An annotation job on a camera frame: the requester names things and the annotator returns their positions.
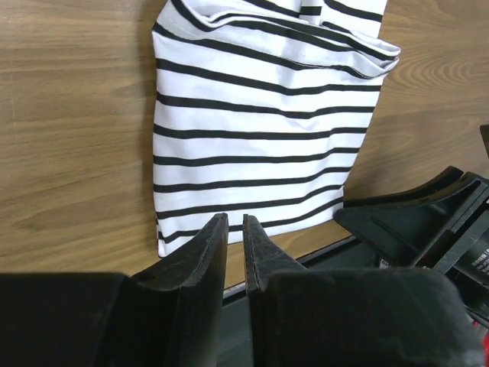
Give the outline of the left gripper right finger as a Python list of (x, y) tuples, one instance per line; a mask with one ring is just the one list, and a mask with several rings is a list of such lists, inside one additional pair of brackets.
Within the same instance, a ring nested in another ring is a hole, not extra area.
[(314, 271), (243, 218), (256, 366), (479, 366), (457, 288), (422, 268)]

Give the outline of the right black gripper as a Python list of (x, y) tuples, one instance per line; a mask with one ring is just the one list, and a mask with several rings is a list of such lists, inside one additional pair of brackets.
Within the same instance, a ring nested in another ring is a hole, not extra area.
[(400, 193), (347, 200), (334, 220), (380, 264), (429, 268), (450, 279), (468, 314), (488, 325), (488, 180), (450, 166)]

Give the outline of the black white striped tank top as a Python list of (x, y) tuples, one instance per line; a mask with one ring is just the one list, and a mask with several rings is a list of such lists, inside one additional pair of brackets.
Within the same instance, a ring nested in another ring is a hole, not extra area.
[(154, 208), (160, 256), (216, 213), (269, 235), (332, 219), (400, 49), (384, 1), (168, 1), (157, 67)]

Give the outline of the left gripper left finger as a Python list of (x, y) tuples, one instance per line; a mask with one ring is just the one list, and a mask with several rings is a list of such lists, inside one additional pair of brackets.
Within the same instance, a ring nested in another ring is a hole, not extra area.
[(228, 217), (133, 275), (4, 273), (3, 366), (212, 366)]

